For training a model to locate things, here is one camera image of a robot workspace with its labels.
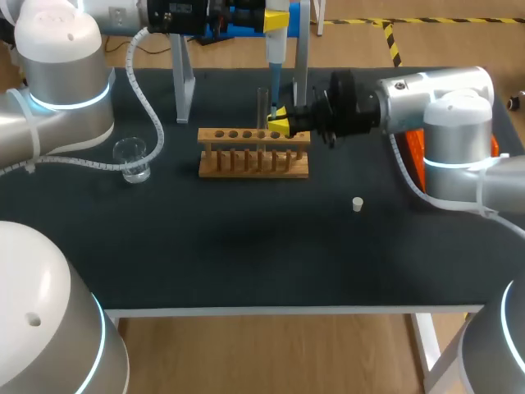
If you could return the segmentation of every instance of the glass test tube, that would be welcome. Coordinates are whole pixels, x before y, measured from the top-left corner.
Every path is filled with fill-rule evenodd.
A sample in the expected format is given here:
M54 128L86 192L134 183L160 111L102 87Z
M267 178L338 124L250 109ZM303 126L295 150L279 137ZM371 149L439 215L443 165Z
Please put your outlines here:
M257 89L257 138L263 138L267 133L267 117L268 117L268 89L258 88ZM258 144L257 151L262 149L266 151L265 144Z

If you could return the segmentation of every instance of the white cable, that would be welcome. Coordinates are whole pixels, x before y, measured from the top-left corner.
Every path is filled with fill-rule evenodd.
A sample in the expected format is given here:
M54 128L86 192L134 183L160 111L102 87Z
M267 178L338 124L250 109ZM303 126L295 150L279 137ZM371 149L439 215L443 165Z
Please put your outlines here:
M18 105L20 105L22 113L24 114L24 117L30 127L31 144L33 145L33 158L29 160L29 164L25 168L29 173L32 173L34 172L34 164L40 157L39 129L36 126L36 122L34 121L33 113L31 112L29 105L27 105L27 102L24 100L20 92L16 89L8 89L7 93L11 94L18 102Z
M446 209L450 211L464 211L464 212L480 214L480 215L482 215L482 213L485 213L485 215L482 215L484 218L487 218L495 222L498 222L499 224L502 224L503 226L513 231L516 235L525 239L525 230L523 230L520 226L517 226L511 221L505 218L502 218L496 211L482 205L482 200L480 199L480 196L479 196L482 192L481 187L477 188L477 202L476 203L466 203L462 201L445 201L442 199L435 199L423 193L422 191L420 191L419 188L416 186L416 184L413 183L412 177L409 175L409 172L407 171L407 167L404 165L403 158L401 158L401 153L399 152L399 147L397 145L397 142L395 141L395 137L393 134L390 134L390 143L392 144L392 149L394 150L395 160L398 163L399 169L401 170L401 173L403 174L405 181L409 185L410 189L412 189L412 191L419 198L424 199L429 204L437 208L440 208L440 209Z
M162 147L164 146L164 130L162 128L162 123L158 119L157 114L155 113L155 111L149 104L148 100L144 96L144 93L142 93L142 90L140 89L139 84L137 83L137 80L135 79L135 73L133 72L133 57L135 55L135 50L139 46L140 42L144 38L146 38L148 35L149 35L148 28L143 28L131 40L130 45L128 46L127 54L126 54L126 74L128 75L128 80L130 81L131 88L134 90L135 94L137 95L137 98L144 106L144 109L148 113L149 117L151 118L153 122L153 125L155 126L155 129L157 130L157 145L155 146L155 149L145 158L141 158L140 160L136 162L127 163L127 164L105 164L105 163L92 162L89 160L83 160L81 158L63 158L61 156L42 156L35 163L64 163L64 164L73 164L73 165L82 166L82 167L96 168L99 170L122 171L122 170L128 170L131 168L137 168L137 167L143 166L144 164L151 162L154 158L156 158L161 153ZM26 160L24 162L14 164L10 167L6 167L0 170L0 176L7 174L8 172L11 172L13 170L16 170L17 168L24 167L28 163L30 163L30 161Z

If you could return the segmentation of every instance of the wooden peg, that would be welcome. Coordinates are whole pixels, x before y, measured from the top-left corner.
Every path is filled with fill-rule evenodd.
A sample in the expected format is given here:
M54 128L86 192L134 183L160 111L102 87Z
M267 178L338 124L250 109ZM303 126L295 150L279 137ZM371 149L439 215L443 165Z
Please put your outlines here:
M212 145L204 144L204 147L206 149L206 159L212 160Z
M259 149L257 151L257 171L263 170L263 150Z
M217 149L217 172L222 171L222 149Z
M291 149L287 149L286 150L286 166L285 166L285 171L289 171L290 170L290 164L292 163L292 151Z
M277 151L272 150L272 171L277 171Z
M249 149L244 150L244 170L249 171Z
M230 149L230 171L235 171L235 149Z

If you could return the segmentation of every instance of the black tabletop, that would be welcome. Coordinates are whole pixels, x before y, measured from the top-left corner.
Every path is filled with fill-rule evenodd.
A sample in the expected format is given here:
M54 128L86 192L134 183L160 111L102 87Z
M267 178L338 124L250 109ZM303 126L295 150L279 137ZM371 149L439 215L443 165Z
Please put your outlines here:
M373 81L415 71L356 73ZM195 74L191 121L177 125L171 72L137 72L166 132L144 184L59 164L0 177L0 220L54 241L104 308L478 305L520 272L525 242L422 202L379 134L333 150L314 136L307 180L199 179L197 129L255 127L255 91L269 81L265 70ZM311 70L309 84L329 75ZM113 144L130 135L153 148L153 126L122 70L112 99L112 137L78 157L110 163ZM494 119L501 151L523 153L501 103ZM525 217L509 218L525 226Z

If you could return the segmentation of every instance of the glass beaker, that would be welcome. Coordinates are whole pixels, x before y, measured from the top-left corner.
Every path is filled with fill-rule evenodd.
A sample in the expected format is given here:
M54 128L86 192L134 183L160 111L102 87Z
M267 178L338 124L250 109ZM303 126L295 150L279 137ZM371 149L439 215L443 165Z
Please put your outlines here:
M119 164L134 163L145 157L146 143L137 137L124 138L113 148L113 158ZM149 164L122 171L124 179L131 184L144 182L150 175Z

